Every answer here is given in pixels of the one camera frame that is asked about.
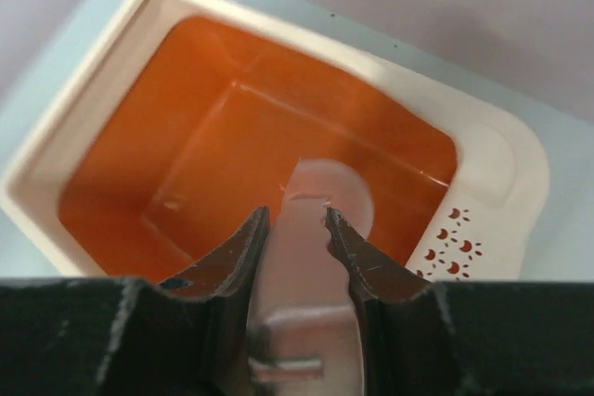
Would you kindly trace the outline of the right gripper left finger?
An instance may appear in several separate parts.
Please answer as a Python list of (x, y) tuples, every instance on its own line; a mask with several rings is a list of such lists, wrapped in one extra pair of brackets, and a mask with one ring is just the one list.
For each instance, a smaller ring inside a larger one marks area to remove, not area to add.
[(1, 283), (5, 395), (220, 395), (241, 349), (266, 207), (158, 285), (139, 277)]

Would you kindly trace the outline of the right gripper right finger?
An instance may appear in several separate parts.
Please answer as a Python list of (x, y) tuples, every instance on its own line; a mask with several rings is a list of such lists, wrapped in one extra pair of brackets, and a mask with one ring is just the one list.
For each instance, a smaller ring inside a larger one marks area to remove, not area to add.
[(329, 209), (349, 274), (369, 395), (589, 395), (593, 286), (429, 282)]

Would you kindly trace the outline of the clear plastic scoop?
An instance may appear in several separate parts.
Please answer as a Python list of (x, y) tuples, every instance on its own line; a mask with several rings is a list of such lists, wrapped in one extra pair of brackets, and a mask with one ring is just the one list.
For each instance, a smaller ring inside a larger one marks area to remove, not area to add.
[(247, 361), (257, 395), (362, 395), (363, 346), (349, 274), (329, 251), (328, 209), (368, 236), (374, 202), (351, 167), (300, 160), (265, 240), (247, 316)]

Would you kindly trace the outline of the orange and cream litter box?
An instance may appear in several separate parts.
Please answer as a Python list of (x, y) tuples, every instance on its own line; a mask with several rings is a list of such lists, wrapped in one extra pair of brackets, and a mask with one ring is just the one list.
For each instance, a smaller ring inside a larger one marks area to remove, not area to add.
[(514, 279), (549, 195), (507, 111), (229, 0), (124, 0), (9, 163), (1, 206), (64, 275), (163, 279), (296, 164), (355, 170), (364, 233), (437, 280)]

